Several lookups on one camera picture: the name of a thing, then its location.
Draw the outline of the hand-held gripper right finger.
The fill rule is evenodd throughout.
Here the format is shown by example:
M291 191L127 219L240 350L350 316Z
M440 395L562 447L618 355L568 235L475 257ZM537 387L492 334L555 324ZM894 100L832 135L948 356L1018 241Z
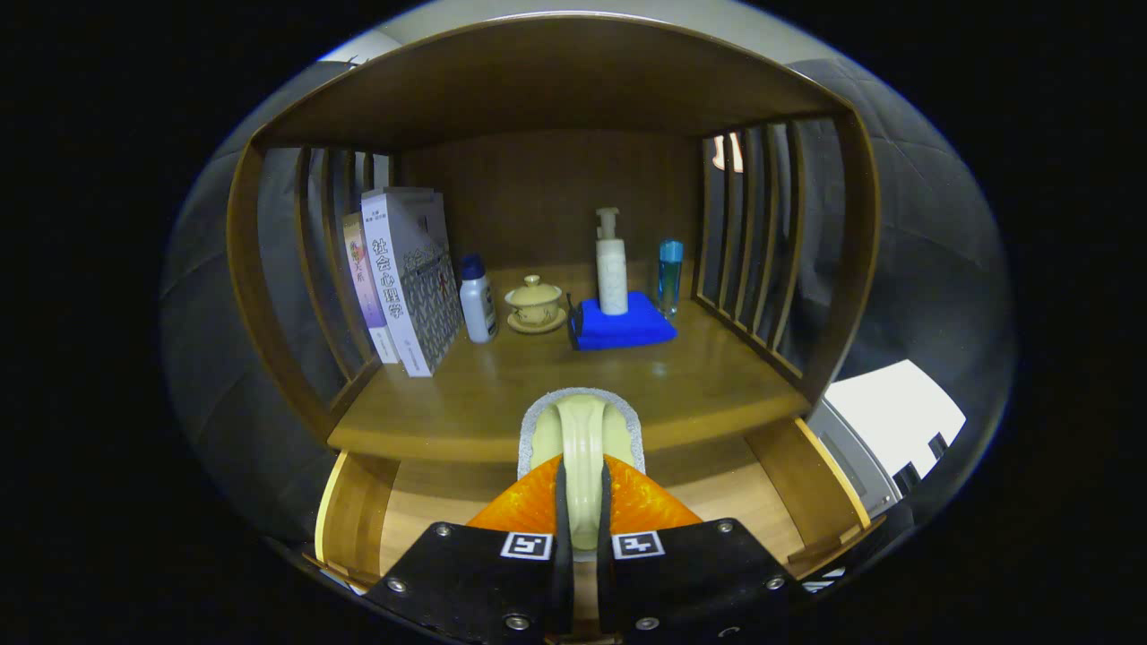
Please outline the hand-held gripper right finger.
M794 580L738 519L703 521L604 457L599 624L624 644L781 644Z

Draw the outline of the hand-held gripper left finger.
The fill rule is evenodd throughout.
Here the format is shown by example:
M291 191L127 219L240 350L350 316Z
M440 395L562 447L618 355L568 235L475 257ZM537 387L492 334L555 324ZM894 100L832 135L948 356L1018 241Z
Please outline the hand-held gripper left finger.
M545 644L574 620L565 463L509 485L470 523L438 521L365 595L451 644Z

